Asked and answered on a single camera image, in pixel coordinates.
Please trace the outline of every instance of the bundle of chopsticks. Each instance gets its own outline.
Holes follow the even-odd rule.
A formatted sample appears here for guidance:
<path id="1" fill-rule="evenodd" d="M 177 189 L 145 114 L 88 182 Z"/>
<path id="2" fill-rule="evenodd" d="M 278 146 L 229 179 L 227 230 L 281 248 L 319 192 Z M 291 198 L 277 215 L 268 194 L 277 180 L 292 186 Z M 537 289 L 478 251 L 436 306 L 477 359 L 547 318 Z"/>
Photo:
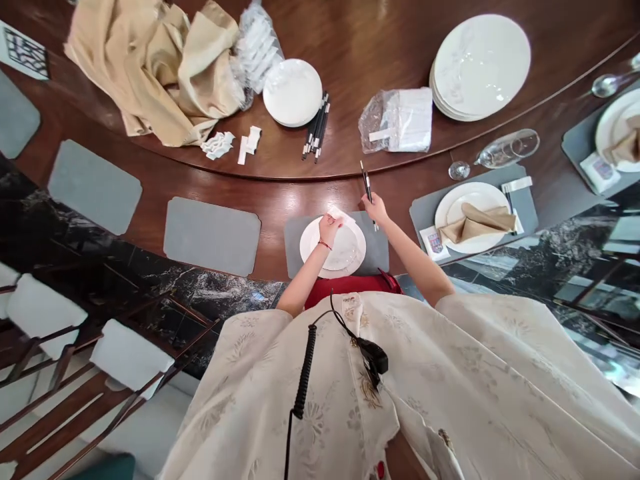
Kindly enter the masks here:
<path id="1" fill-rule="evenodd" d="M 371 203 L 373 203 L 373 197 L 371 196 L 371 180 L 369 180 L 369 172 L 365 170 L 365 166 L 362 164 L 362 160 L 360 160 L 360 170 L 362 170 L 362 178 L 365 181 L 365 192 L 367 192 L 367 198 Z M 376 224 L 375 220 L 373 221 L 373 230 L 378 231 L 379 227 Z"/>
<path id="2" fill-rule="evenodd" d="M 327 128 L 327 117 L 329 116 L 329 108 L 331 104 L 329 102 L 329 94 L 325 90 L 322 94 L 322 103 L 318 108 L 318 113 L 307 128 L 307 142 L 305 148 L 302 150 L 302 160 L 307 159 L 307 155 L 315 153 L 315 162 L 318 163 L 318 158 L 322 154 L 322 140 L 325 138 L 325 129 Z"/>

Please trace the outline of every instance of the red bracelet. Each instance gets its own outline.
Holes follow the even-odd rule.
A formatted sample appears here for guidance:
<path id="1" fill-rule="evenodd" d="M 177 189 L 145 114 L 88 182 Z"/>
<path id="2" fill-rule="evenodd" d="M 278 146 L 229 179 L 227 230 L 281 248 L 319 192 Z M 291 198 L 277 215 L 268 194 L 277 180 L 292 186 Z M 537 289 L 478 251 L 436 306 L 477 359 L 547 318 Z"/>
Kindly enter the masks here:
<path id="1" fill-rule="evenodd" d="M 325 246 L 326 248 L 328 248 L 330 251 L 333 251 L 333 249 L 332 249 L 330 246 L 328 246 L 326 243 L 324 243 L 322 240 L 320 240 L 320 241 L 318 242 L 318 245 L 324 245 L 324 246 Z"/>

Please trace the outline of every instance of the floral pattern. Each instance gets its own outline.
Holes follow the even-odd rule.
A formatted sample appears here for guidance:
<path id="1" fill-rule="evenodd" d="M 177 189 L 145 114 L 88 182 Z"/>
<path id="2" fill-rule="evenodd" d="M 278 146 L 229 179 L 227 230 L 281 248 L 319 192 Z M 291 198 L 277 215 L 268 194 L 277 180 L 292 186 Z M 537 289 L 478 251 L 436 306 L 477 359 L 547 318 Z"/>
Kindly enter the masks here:
<path id="1" fill-rule="evenodd" d="M 374 389 L 342 326 L 318 323 L 290 478 L 368 478 L 398 430 L 439 480 L 640 477 L 640 415 L 570 339 L 549 337 L 562 329 L 544 306 L 452 295 L 436 311 L 375 292 L 334 302 L 389 370 Z M 160 480 L 283 477 L 308 325 L 328 309 L 225 322 Z"/>

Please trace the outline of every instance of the tan napkin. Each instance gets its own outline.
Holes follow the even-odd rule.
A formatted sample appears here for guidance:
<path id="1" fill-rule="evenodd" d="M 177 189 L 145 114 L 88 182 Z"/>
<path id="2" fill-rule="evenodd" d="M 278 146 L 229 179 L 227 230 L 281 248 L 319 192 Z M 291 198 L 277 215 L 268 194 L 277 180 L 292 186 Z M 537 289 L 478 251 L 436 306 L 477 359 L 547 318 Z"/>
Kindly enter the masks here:
<path id="1" fill-rule="evenodd" d="M 605 151 L 605 159 L 617 165 L 621 161 L 640 161 L 640 115 L 627 119 L 631 133 Z"/>
<path id="2" fill-rule="evenodd" d="M 239 108 L 229 64 L 238 32 L 211 0 L 193 24 L 161 0 L 80 0 L 65 53 L 114 100 L 129 136 L 199 145 Z"/>
<path id="3" fill-rule="evenodd" d="M 440 229 L 454 243 L 488 235 L 490 233 L 506 233 L 515 230 L 516 216 L 509 213 L 508 207 L 498 207 L 486 212 L 478 210 L 470 203 L 462 204 L 465 217 Z"/>

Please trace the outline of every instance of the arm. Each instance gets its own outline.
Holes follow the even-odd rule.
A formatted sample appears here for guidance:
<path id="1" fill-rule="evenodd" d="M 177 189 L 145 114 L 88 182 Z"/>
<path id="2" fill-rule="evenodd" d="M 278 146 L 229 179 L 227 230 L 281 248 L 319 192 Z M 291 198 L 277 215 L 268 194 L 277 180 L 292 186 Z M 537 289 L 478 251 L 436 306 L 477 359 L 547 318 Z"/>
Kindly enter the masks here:
<path id="1" fill-rule="evenodd" d="M 373 204 L 369 202 L 366 195 L 362 197 L 367 213 L 387 234 L 389 243 L 400 257 L 422 296 L 432 307 L 435 307 L 438 300 L 455 292 L 451 280 L 442 268 L 389 218 L 382 198 L 376 193 L 372 193 L 371 196 Z"/>
<path id="2" fill-rule="evenodd" d="M 342 219 L 336 220 L 329 214 L 325 214 L 319 226 L 320 240 L 333 248 L 333 240 L 338 228 L 342 227 Z M 282 293 L 275 306 L 278 310 L 290 313 L 293 318 L 300 315 L 329 252 L 329 248 L 321 243 L 315 246 L 305 264 Z"/>

